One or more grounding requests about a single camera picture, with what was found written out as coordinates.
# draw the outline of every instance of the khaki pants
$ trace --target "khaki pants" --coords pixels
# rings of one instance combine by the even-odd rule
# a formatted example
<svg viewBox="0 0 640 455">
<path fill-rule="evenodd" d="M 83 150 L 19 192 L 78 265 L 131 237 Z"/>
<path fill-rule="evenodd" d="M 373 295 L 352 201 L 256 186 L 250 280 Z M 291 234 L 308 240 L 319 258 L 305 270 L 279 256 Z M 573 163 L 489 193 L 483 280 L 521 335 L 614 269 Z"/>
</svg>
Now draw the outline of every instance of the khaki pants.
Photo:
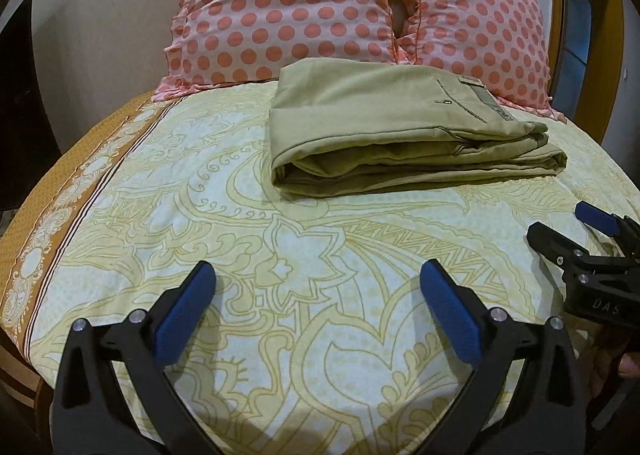
<svg viewBox="0 0 640 455">
<path fill-rule="evenodd" d="M 307 58 L 269 114 L 274 185 L 310 196 L 555 175 L 546 125 L 515 120 L 479 80 L 433 67 Z"/>
</svg>

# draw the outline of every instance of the pink pillow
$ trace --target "pink pillow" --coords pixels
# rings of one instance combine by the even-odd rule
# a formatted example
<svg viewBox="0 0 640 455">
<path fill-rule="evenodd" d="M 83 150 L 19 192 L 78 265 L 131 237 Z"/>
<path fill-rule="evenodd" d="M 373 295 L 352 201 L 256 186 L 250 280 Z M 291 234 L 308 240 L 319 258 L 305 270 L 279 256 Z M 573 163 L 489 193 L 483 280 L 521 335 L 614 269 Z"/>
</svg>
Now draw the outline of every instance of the pink pillow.
<svg viewBox="0 0 640 455">
<path fill-rule="evenodd" d="M 404 0 L 398 46 L 408 60 L 480 79 L 529 112 L 561 118 L 549 106 L 550 80 L 537 0 Z"/>
<path fill-rule="evenodd" d="M 154 100 L 278 77 L 307 56 L 396 63 L 388 0 L 182 0 Z"/>
</svg>

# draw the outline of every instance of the yellow paisley pattern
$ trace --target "yellow paisley pattern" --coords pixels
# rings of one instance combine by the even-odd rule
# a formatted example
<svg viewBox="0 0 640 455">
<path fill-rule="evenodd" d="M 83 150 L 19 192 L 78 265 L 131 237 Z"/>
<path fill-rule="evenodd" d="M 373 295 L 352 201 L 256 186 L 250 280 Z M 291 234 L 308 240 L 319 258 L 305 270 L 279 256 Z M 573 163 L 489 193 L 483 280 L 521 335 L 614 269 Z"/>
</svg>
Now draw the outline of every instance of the yellow paisley pattern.
<svg viewBox="0 0 640 455">
<path fill-rule="evenodd" d="M 30 360 L 53 385 L 73 320 L 109 323 L 148 308 L 205 259 L 218 289 L 168 376 L 220 446 L 406 453 L 469 374 L 421 297 L 421 263 L 437 258 L 486 304 L 542 322 L 562 312 L 563 287 L 529 249 L 527 226 L 542 220 L 604 253 L 610 244 L 574 218 L 576 202 L 637 218 L 640 193 L 575 125 L 545 120 L 569 157 L 557 178 L 323 200 L 280 194 L 266 127 L 275 90 L 189 96 L 129 153 L 55 266 Z M 566 319 L 581 350 L 593 325 Z M 117 370 L 136 420 L 156 437 Z"/>
</svg>

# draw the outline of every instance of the white wall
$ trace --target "white wall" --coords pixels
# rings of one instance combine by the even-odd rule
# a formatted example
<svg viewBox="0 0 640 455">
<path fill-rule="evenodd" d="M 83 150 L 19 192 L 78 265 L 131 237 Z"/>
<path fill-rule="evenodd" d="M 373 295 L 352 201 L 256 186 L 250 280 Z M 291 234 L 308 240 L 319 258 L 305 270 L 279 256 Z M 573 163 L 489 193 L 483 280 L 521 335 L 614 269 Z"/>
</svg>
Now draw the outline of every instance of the white wall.
<svg viewBox="0 0 640 455">
<path fill-rule="evenodd" d="M 640 186 L 640 15 L 631 0 L 623 0 L 623 4 L 625 47 L 622 72 L 602 148 Z"/>
<path fill-rule="evenodd" d="M 11 0 L 0 28 L 22 0 Z M 178 0 L 33 0 L 40 91 L 60 148 L 166 73 Z"/>
</svg>

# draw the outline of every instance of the bed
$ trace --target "bed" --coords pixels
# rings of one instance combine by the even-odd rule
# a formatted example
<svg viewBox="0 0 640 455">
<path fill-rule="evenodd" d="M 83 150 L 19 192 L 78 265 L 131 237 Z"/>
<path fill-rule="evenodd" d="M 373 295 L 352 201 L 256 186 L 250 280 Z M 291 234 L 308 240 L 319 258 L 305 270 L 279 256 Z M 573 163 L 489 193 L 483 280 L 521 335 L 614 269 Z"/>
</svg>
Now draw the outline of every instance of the bed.
<svg viewBox="0 0 640 455">
<path fill-rule="evenodd" d="M 167 374 L 230 453 L 408 453 L 424 440 L 470 373 L 418 289 L 429 258 L 515 319 L 562 315 L 576 352 L 589 350 L 597 327 L 562 313 L 561 272 L 525 234 L 540 221 L 610 255 L 575 204 L 640 219 L 640 192 L 590 136 L 505 106 L 548 125 L 564 172 L 306 198 L 270 181 L 277 85 L 158 102 L 146 93 L 36 186 L 0 239 L 1 324 L 49 385 L 75 319 L 111 323 L 148 308 L 202 259 L 218 289 Z M 136 422 L 157 438 L 124 366 L 116 372 Z"/>
</svg>

